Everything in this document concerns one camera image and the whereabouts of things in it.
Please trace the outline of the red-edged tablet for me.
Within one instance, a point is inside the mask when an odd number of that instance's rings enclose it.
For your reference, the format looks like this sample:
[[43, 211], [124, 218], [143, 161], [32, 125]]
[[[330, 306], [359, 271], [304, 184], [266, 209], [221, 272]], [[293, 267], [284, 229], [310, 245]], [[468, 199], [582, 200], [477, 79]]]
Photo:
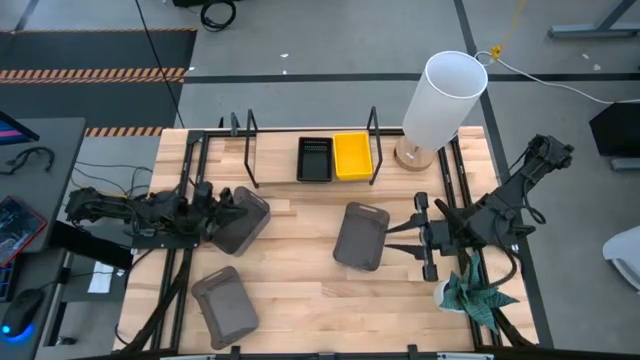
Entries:
[[0, 201], [0, 267], [7, 266], [46, 224], [44, 217], [16, 198]]

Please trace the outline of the black computer mouse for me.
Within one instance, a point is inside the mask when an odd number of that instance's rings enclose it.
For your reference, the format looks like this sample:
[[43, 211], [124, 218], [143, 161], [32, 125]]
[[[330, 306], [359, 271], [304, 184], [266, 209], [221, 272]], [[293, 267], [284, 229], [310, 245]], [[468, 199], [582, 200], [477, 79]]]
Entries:
[[43, 298], [44, 293], [40, 289], [20, 292], [11, 301], [0, 323], [0, 333], [6, 338], [22, 336], [32, 324]]

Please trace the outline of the white chair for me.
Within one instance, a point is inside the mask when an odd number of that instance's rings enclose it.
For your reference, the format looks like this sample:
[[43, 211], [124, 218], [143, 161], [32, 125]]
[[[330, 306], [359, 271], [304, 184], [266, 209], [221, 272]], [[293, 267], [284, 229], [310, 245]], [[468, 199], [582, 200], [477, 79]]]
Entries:
[[640, 225], [611, 237], [603, 245], [602, 254], [640, 294]]

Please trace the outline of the yellow plastic basket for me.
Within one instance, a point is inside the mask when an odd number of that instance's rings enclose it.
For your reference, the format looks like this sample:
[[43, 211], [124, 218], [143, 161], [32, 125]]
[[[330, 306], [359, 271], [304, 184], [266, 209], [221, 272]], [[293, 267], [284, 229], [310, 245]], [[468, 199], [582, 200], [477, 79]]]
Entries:
[[338, 180], [366, 180], [373, 174], [370, 139], [366, 131], [334, 134], [333, 153]]

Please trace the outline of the black keyboard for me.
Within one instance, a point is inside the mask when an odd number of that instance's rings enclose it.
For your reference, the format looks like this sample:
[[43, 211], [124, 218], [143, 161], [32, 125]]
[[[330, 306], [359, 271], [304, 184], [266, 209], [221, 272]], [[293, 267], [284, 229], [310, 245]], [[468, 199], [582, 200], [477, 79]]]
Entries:
[[18, 276], [19, 270], [15, 260], [0, 266], [0, 303], [11, 301]]

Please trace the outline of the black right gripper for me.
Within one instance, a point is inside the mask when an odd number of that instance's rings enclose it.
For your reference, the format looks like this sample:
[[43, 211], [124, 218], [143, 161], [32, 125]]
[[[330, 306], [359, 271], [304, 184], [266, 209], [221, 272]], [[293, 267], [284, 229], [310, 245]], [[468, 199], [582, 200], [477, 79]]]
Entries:
[[386, 248], [399, 250], [412, 255], [416, 260], [422, 260], [422, 273], [425, 281], [437, 281], [438, 271], [434, 261], [433, 252], [440, 252], [443, 257], [455, 256], [461, 270], [464, 271], [469, 264], [469, 255], [457, 238], [457, 231], [461, 229], [459, 211], [449, 207], [440, 199], [434, 204], [444, 215], [444, 220], [431, 221], [428, 217], [428, 195], [426, 192], [417, 192], [414, 195], [416, 213], [410, 219], [400, 225], [389, 228], [386, 234], [404, 232], [419, 228], [421, 245], [387, 244]]

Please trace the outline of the grey translucent plastic basket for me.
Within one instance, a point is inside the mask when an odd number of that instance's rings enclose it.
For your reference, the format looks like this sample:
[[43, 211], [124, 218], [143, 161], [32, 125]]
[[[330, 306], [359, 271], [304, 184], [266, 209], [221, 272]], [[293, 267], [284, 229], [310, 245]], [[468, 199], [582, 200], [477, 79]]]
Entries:
[[362, 271], [376, 271], [389, 221], [386, 210], [358, 202], [348, 203], [333, 251], [334, 260]]
[[222, 350], [254, 332], [259, 325], [238, 271], [224, 267], [191, 287], [210, 334], [210, 344]]
[[213, 233], [213, 244], [222, 252], [241, 256], [270, 221], [270, 206], [257, 194], [243, 186], [233, 192], [234, 204], [246, 214]]

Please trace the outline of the dark laptop screen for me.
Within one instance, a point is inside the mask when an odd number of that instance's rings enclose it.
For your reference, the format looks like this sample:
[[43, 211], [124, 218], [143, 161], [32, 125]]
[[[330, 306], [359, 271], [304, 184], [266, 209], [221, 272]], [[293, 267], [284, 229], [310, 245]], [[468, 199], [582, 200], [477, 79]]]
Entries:
[[37, 142], [39, 135], [0, 111], [0, 146]]

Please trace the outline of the white lamp with wooden base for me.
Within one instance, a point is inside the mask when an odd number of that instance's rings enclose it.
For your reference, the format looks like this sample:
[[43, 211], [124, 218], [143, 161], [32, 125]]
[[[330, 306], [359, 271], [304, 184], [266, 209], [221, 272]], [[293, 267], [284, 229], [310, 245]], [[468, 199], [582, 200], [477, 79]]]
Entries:
[[404, 115], [396, 162], [409, 171], [427, 169], [457, 135], [487, 85], [485, 66], [476, 58], [459, 51], [431, 56]]

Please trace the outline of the grey metal table leg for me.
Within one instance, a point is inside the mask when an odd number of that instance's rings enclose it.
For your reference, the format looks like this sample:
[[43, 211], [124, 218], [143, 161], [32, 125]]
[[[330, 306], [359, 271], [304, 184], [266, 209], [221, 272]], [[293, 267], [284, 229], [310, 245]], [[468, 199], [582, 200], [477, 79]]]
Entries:
[[553, 38], [608, 38], [635, 37], [640, 34], [640, 23], [621, 23], [621, 17], [638, 0], [620, 0], [600, 21], [592, 24], [554, 25], [547, 31]]

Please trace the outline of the white paper sheet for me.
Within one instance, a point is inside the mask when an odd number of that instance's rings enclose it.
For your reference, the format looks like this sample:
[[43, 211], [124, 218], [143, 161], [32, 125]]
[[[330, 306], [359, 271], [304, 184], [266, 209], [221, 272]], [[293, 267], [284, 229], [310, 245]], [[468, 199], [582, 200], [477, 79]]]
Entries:
[[107, 294], [110, 292], [114, 268], [110, 265], [96, 262], [91, 275], [87, 292], [90, 294]]

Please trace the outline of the black mat with hazard stripes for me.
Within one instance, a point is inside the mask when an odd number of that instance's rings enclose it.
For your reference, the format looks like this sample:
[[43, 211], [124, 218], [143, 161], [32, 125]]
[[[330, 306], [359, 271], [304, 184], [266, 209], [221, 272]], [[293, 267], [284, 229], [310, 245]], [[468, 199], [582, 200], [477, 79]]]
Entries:
[[158, 136], [177, 106], [194, 28], [0, 31], [0, 111], [83, 118], [88, 137]]

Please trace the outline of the black flat box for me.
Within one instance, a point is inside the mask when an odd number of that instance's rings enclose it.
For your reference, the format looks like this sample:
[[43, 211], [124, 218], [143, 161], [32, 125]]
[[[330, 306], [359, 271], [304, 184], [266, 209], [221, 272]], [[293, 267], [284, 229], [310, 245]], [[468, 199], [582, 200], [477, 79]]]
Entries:
[[589, 125], [600, 155], [640, 158], [640, 103], [614, 103]]

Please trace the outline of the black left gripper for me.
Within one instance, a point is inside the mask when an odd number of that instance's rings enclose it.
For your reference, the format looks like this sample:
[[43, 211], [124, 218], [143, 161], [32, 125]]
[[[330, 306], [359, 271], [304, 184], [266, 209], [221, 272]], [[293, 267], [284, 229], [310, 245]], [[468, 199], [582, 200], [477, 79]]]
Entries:
[[208, 181], [195, 185], [192, 206], [201, 217], [198, 221], [198, 229], [203, 241], [211, 241], [218, 227], [225, 227], [245, 217], [248, 212], [245, 207], [234, 203], [228, 187], [220, 192], [220, 199], [216, 200], [213, 195], [213, 184]]

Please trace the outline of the green plant in white pot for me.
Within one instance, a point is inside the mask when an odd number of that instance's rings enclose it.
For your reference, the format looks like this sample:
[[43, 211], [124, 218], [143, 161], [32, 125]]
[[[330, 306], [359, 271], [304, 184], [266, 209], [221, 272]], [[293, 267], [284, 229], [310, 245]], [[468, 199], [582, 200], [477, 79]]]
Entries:
[[443, 292], [439, 307], [444, 310], [463, 311], [475, 322], [497, 334], [499, 330], [492, 311], [518, 303], [517, 299], [498, 289], [501, 284], [508, 282], [517, 270], [515, 258], [511, 254], [507, 257], [512, 266], [510, 272], [495, 283], [482, 285], [479, 274], [480, 255], [474, 252], [461, 276], [451, 273], [447, 283], [448, 288]]

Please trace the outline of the grey desk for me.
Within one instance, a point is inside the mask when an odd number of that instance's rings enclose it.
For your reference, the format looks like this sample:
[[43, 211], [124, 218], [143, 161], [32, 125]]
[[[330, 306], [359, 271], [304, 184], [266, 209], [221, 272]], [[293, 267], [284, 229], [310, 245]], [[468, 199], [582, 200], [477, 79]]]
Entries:
[[22, 337], [12, 341], [0, 332], [0, 360], [33, 360], [38, 351], [55, 294], [52, 282], [66, 257], [66, 251], [50, 246], [49, 240], [86, 127], [83, 118], [21, 119], [19, 122], [39, 135], [35, 144], [51, 149], [55, 159], [46, 171], [49, 156], [46, 153], [32, 155], [14, 175], [0, 175], [0, 201], [12, 197], [46, 220], [44, 229], [18, 254], [14, 285], [16, 293], [39, 288], [43, 300]]

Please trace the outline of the black perforated plastic basket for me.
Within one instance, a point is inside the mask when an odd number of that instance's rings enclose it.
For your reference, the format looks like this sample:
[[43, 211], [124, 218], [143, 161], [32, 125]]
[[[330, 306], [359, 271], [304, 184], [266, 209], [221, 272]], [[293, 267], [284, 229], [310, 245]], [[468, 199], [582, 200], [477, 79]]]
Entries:
[[333, 142], [325, 137], [300, 137], [296, 179], [299, 182], [327, 183], [333, 178]]

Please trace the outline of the wooden shelf with black frame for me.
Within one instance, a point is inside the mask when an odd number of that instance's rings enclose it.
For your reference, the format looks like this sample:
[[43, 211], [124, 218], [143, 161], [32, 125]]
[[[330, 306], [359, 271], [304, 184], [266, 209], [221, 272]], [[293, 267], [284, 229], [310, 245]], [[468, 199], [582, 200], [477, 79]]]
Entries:
[[[298, 141], [300, 137], [331, 138], [337, 133], [366, 131], [369, 134], [373, 174], [366, 180], [373, 184], [383, 162], [380, 129], [375, 108], [370, 110], [365, 127], [303, 127], [259, 129], [252, 111], [247, 115], [244, 166], [255, 188], [262, 185], [309, 183], [296, 179]], [[335, 174], [334, 153], [332, 181], [340, 181]]]

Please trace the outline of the black power box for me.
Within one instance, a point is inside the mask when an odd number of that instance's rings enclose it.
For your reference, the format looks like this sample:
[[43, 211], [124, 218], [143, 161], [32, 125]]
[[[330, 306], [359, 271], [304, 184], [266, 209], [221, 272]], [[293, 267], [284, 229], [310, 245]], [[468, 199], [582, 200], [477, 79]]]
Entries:
[[50, 243], [115, 268], [132, 268], [133, 255], [129, 249], [59, 221], [53, 225]]

